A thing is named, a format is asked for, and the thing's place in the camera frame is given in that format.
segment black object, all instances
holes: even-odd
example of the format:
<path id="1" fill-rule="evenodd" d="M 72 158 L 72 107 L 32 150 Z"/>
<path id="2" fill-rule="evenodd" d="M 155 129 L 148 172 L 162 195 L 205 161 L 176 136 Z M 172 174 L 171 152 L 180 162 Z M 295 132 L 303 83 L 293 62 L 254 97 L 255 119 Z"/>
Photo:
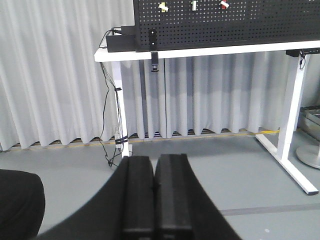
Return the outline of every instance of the black object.
<path id="1" fill-rule="evenodd" d="M 180 157 L 162 155 L 156 165 L 154 197 L 158 240 L 194 239 L 187 195 L 189 186 L 181 169 Z"/>
<path id="2" fill-rule="evenodd" d="M 144 240 L 151 240 L 154 230 L 152 176 L 148 157 L 124 157 L 88 203 L 37 239 L 138 240 L 142 236 Z"/>
<path id="3" fill-rule="evenodd" d="M 154 174 L 147 156 L 131 156 L 124 202 L 122 240 L 154 237 Z"/>
<path id="4" fill-rule="evenodd" d="M 157 50 L 223 47 L 320 39 L 317 0 L 133 0 L 136 51 L 149 51 L 149 30 L 157 31 Z"/>
<path id="5" fill-rule="evenodd" d="M 320 48 L 292 49 L 285 51 L 286 55 L 297 58 L 300 53 L 303 55 L 320 54 Z"/>
<path id="6" fill-rule="evenodd" d="M 197 180 L 187 155 L 162 155 L 155 170 L 159 240 L 240 240 Z"/>
<path id="7" fill-rule="evenodd" d="M 121 35 L 107 35 L 106 44 L 109 53 L 136 50 L 135 26 L 122 26 Z"/>
<path id="8" fill-rule="evenodd" d="M 87 204 L 37 239 L 240 240 L 185 154 L 162 155 L 155 177 L 148 157 L 124 157 Z"/>
<path id="9" fill-rule="evenodd" d="M 36 174 L 0 169 L 0 239 L 35 237 L 45 213 L 45 194 Z"/>
<path id="10" fill-rule="evenodd" d="M 150 52 L 151 52 L 151 65 L 152 65 L 152 70 L 151 72 L 157 73 L 159 72 L 158 70 L 158 65 L 159 65 L 159 57 L 158 57 L 158 52 L 157 52 L 157 30 L 155 29 L 150 29 L 149 30 L 149 47 L 150 47 Z"/>

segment concrete floor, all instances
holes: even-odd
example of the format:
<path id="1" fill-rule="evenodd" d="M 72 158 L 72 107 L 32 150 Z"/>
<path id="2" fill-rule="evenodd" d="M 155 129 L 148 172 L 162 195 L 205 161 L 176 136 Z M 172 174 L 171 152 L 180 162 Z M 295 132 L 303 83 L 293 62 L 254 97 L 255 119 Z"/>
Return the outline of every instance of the concrete floor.
<path id="1" fill-rule="evenodd" d="M 295 155 L 306 144 L 319 143 L 296 132 L 289 159 L 320 189 L 320 170 Z M 107 149 L 111 155 L 114 145 Z M 186 153 L 207 194 L 244 240 L 320 239 L 320 194 L 307 196 L 252 136 L 139 142 L 133 150 L 154 166 L 161 154 Z M 85 204 L 113 173 L 99 145 L 0 152 L 0 168 L 41 177 L 46 209 L 40 232 Z"/>

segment black cable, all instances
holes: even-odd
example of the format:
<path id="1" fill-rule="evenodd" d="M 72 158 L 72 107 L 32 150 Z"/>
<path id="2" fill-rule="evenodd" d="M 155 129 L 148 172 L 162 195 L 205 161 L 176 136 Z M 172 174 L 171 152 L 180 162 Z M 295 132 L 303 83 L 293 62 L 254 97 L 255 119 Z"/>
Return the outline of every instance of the black cable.
<path id="1" fill-rule="evenodd" d="M 121 33 L 121 31 L 119 30 L 115 30 L 115 29 L 120 29 L 121 27 L 120 26 L 117 26 L 117 27 L 113 27 L 111 28 L 110 30 L 106 31 L 99 43 L 99 46 L 98 46 L 98 49 L 106 49 L 107 46 L 101 46 L 102 42 L 104 41 L 105 37 L 108 36 L 111 32 L 112 33 Z"/>
<path id="2" fill-rule="evenodd" d="M 110 30 L 106 31 L 106 32 L 103 34 L 103 37 L 102 37 L 102 39 L 101 39 L 101 41 L 100 41 L 100 43 L 99 43 L 98 49 L 105 49 L 105 48 L 107 48 L 107 46 L 101 46 L 101 44 L 102 44 L 102 42 L 104 41 L 106 35 L 108 35 L 108 34 L 109 34 L 110 32 L 112 32 L 112 31 L 113 31 L 113 28 L 111 28 Z"/>
<path id="3" fill-rule="evenodd" d="M 121 144 L 121 152 L 116 154 L 116 150 L 117 150 L 117 147 L 115 147 L 114 149 L 114 152 L 113 152 L 113 156 L 112 158 L 108 158 L 108 153 L 106 151 L 106 148 L 104 146 L 104 144 L 102 143 L 102 135 L 104 133 L 104 130 L 105 130 L 105 111 L 106 111 L 106 105 L 107 105 L 107 98 L 108 98 L 108 94 L 110 92 L 110 88 L 109 88 L 109 85 L 108 85 L 108 82 L 113 86 L 114 90 L 115 90 L 115 96 L 116 96 L 116 107 L 117 107 L 117 117 L 118 117 L 118 125 L 119 125 L 119 134 L 120 134 L 120 138 L 123 138 L 123 125 L 122 125 L 122 115 L 121 115 L 121 109 L 120 109 L 120 103 L 119 103 L 119 95 L 118 95 L 118 90 L 116 90 L 116 85 L 115 85 L 115 82 L 113 81 L 112 77 L 109 75 L 105 65 L 100 62 L 100 67 L 101 67 L 101 70 L 102 70 L 102 73 L 103 73 L 103 76 L 104 76 L 104 82 L 105 82 L 105 85 L 107 87 L 107 92 L 106 92 L 106 95 L 105 95 L 105 98 L 104 98 L 104 106 L 103 106 L 103 112 L 102 112 L 102 122 L 103 122 L 103 126 L 102 126 L 102 132 L 100 134 L 100 137 L 99 137 L 99 142 L 100 144 L 102 145 L 103 147 L 103 151 L 105 153 L 104 157 L 105 159 L 107 160 L 108 162 L 108 165 L 109 167 L 111 168 L 112 166 L 116 166 L 118 167 L 117 164 L 114 163 L 114 160 L 117 156 L 121 155 L 123 149 L 124 149 L 124 143 Z"/>
<path id="4" fill-rule="evenodd" d="M 300 70 L 304 69 L 304 67 L 306 66 L 306 54 L 304 52 L 304 50 L 302 49 L 300 51 Z"/>

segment desk frame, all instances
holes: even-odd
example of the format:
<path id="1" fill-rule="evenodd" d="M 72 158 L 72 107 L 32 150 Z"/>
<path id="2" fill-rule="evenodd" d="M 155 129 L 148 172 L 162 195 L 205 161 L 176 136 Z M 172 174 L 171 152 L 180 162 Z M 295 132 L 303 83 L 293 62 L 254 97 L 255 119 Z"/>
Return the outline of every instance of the desk frame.
<path id="1" fill-rule="evenodd" d="M 196 56 L 211 56 L 237 53 L 255 53 L 268 51 L 283 51 L 291 49 L 311 49 L 319 48 L 320 41 L 300 41 L 284 42 L 257 45 L 225 46 L 210 48 L 195 48 L 159 51 L 159 59 L 166 58 L 184 58 Z M 269 151 L 269 153 L 278 161 L 278 163 L 289 173 L 289 175 L 299 184 L 299 186 L 308 194 L 315 195 L 319 191 L 315 186 L 288 160 L 290 145 L 293 133 L 297 125 L 299 109 L 304 85 L 304 76 L 308 67 L 310 56 L 307 55 L 305 66 L 300 69 L 299 58 L 290 58 L 289 76 L 285 91 L 283 115 L 280 125 L 280 133 L 277 147 L 275 147 L 263 134 L 256 135 L 256 139 Z M 96 62 L 111 62 L 113 80 L 116 88 L 123 87 L 121 76 L 121 61 L 147 60 L 151 59 L 150 52 L 108 52 L 106 48 L 99 48 L 94 55 Z M 125 103 L 123 91 L 118 92 L 120 111 L 122 116 L 123 135 L 127 135 L 127 120 L 125 113 Z M 123 145 L 122 156 L 130 155 L 129 142 Z"/>

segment black pegboard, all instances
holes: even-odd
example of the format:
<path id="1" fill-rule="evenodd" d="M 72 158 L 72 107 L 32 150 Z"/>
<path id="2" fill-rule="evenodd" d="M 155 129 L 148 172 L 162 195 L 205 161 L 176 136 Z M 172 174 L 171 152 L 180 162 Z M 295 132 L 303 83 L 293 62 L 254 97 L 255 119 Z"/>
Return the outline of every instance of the black pegboard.
<path id="1" fill-rule="evenodd" d="M 173 50 L 320 40 L 320 0 L 134 0 L 137 51 L 149 50 L 149 29 L 157 49 Z"/>

